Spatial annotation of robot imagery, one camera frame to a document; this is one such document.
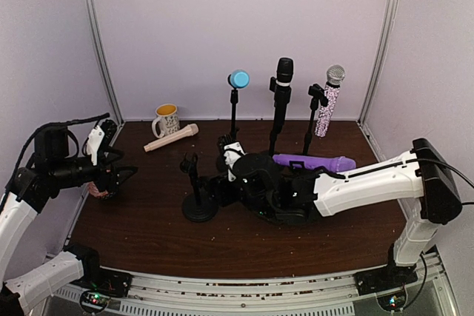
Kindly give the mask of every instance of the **brown wooden surface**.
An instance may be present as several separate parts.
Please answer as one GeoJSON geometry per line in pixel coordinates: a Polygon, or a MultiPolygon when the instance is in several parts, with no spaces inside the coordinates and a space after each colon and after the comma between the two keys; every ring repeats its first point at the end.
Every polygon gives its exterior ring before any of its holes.
{"type": "MultiPolygon", "coordinates": [[[[220,209],[206,223],[191,223],[181,214],[191,192],[179,170],[183,154],[199,154],[201,175],[216,173],[216,140],[229,121],[197,122],[197,136],[145,153],[153,140],[150,123],[127,123],[115,147],[124,163],[139,172],[112,201],[88,198],[73,241],[97,249],[103,266],[161,275],[198,278],[271,278],[317,275],[386,263],[387,250],[404,227],[396,201],[364,206],[306,226],[275,226],[240,204],[220,209]]],[[[268,146],[269,121],[240,121],[238,139],[247,152],[268,146]]],[[[278,137],[279,152],[302,149],[304,121],[288,121],[278,137]]],[[[354,122],[331,123],[325,138],[314,138],[310,154],[346,155],[358,167],[375,158],[354,122]]]]}

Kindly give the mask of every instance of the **purple object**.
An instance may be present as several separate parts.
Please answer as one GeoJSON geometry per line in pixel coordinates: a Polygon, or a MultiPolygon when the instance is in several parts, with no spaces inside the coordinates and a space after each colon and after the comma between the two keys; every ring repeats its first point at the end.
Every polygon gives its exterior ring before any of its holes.
{"type": "Polygon", "coordinates": [[[273,160],[281,166],[315,169],[325,167],[330,172],[346,172],[356,168],[356,162],[347,157],[321,158],[308,155],[274,155],[273,160]]]}

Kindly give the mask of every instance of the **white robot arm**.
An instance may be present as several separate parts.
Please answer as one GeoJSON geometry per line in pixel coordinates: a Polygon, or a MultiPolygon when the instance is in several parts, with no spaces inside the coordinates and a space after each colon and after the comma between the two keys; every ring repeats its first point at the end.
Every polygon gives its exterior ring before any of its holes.
{"type": "Polygon", "coordinates": [[[90,181],[99,182],[104,178],[110,180],[112,177],[103,155],[103,150],[108,147],[116,131],[112,121],[103,123],[105,131],[96,125],[90,133],[85,147],[90,156],[68,157],[67,137],[72,133],[67,126],[94,122],[108,116],[105,114],[85,120],[47,124],[36,130],[28,140],[27,144],[35,138],[36,151],[24,168],[18,168],[20,155],[6,193],[0,200],[0,315],[28,315],[40,301],[64,285],[81,278],[85,281],[97,278],[100,270],[98,253],[87,247],[71,246],[26,275],[4,280],[22,235],[50,198],[55,198],[61,189],[81,186],[90,181]]]}
{"type": "Polygon", "coordinates": [[[420,170],[416,159],[415,153],[405,152],[379,164],[343,172],[344,179],[322,175],[315,182],[314,193],[318,199],[314,204],[321,215],[331,216],[382,201],[413,199],[413,210],[404,231],[395,242],[393,256],[396,266],[412,266],[440,227],[439,223],[421,217],[420,198],[424,196],[424,187],[422,177],[416,173],[420,170]],[[401,164],[377,170],[396,163],[401,164]]]}
{"type": "Polygon", "coordinates": [[[276,223],[300,224],[395,199],[411,199],[412,211],[398,240],[390,247],[388,264],[356,275],[361,294],[391,289],[416,280],[415,265],[440,225],[462,210],[451,172],[435,148],[423,138],[398,157],[347,172],[325,168],[283,176],[264,155],[244,154],[240,144],[224,147],[228,181],[211,179],[219,198],[233,193],[259,216],[276,223]]]}

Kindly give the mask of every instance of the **yellow mug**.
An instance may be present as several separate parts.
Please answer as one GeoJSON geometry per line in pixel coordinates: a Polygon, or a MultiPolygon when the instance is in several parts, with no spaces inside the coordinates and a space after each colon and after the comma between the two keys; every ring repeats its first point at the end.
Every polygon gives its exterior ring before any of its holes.
{"type": "Polygon", "coordinates": [[[157,138],[179,131],[178,107],[174,104],[165,104],[156,108],[156,119],[151,124],[151,130],[157,138]]]}

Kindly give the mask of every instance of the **silver microphone grille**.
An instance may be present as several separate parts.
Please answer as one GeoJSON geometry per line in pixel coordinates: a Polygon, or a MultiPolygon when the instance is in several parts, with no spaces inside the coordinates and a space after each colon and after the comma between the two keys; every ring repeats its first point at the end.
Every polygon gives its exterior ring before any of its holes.
{"type": "Polygon", "coordinates": [[[346,77],[346,72],[344,68],[335,64],[334,66],[329,67],[326,72],[327,81],[332,85],[341,85],[342,80],[346,77]]]}

